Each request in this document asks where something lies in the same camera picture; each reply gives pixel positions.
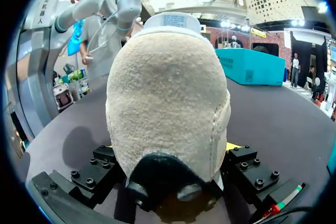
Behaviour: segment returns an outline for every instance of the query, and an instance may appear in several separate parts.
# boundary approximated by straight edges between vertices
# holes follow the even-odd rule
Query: white sign
[[[35,9],[31,29],[50,27],[55,21],[55,12],[59,0],[39,0]]]
[[[162,26],[185,27],[185,16],[180,15],[164,15]]]

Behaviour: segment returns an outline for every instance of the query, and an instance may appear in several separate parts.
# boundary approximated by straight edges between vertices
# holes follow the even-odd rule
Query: robotic arm
[[[133,27],[134,19],[141,13],[141,0],[80,0],[65,10],[55,20],[55,29],[64,33],[76,21],[100,12],[110,17],[118,27],[118,34],[123,37]]]

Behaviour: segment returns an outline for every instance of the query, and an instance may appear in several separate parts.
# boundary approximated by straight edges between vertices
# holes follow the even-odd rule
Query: black cable
[[[292,208],[292,209],[287,210],[287,211],[281,211],[280,213],[278,213],[276,215],[273,215],[273,216],[263,220],[262,222],[259,222],[258,224],[268,223],[272,220],[275,220],[275,219],[280,218],[280,217],[285,216],[285,215],[289,215],[293,212],[310,212],[312,209],[313,209],[312,207],[296,207],[296,208]]]

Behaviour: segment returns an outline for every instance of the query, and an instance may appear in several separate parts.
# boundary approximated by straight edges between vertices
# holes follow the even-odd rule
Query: black bolt
[[[56,190],[58,185],[55,182],[52,182],[49,187],[51,188],[51,190]]]
[[[256,158],[256,159],[253,161],[253,164],[254,164],[254,165],[260,165],[260,159]]]
[[[95,158],[90,159],[90,164],[95,165],[97,163],[97,160]]]
[[[107,162],[104,162],[104,163],[103,163],[103,168],[105,168],[105,169],[110,168],[110,164],[107,163]]]
[[[277,171],[275,170],[275,171],[272,172],[271,177],[272,177],[272,178],[277,178],[277,177],[279,177],[279,174],[280,174],[280,173],[277,172]]]
[[[78,177],[79,177],[79,173],[78,173],[78,171],[76,171],[76,170],[72,170],[72,171],[71,171],[71,176],[72,176],[73,178],[78,178]]]
[[[88,186],[94,186],[95,183],[96,183],[96,182],[94,181],[93,178],[88,178],[88,179],[86,180],[86,184],[87,184]]]
[[[264,180],[262,178],[257,178],[255,185],[256,187],[262,187],[264,185]]]
[[[242,162],[242,163],[240,164],[240,169],[245,170],[245,169],[247,169],[247,166],[248,166],[248,164],[247,164],[246,162]]]
[[[48,196],[48,191],[47,191],[46,189],[42,189],[42,190],[41,190],[41,195],[42,195],[43,197]]]

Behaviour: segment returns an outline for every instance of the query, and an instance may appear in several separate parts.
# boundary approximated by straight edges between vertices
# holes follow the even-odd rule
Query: dark gray tabletop
[[[327,162],[336,140],[336,125],[310,101],[285,87],[241,86],[228,80],[228,89],[232,107],[228,141],[250,145],[270,169],[308,183],[300,204],[313,204],[329,179]],[[106,86],[88,94],[49,123],[17,167],[21,180],[27,182],[38,173],[51,173],[53,169],[70,178],[70,171],[87,163],[96,147],[110,145],[105,101]],[[249,210],[253,209],[241,204],[234,191],[228,193],[229,201],[221,199],[213,209],[201,213],[196,222],[246,222]],[[112,217],[116,195],[113,190],[95,210]],[[135,223],[161,223],[152,212],[137,209],[136,216]]]

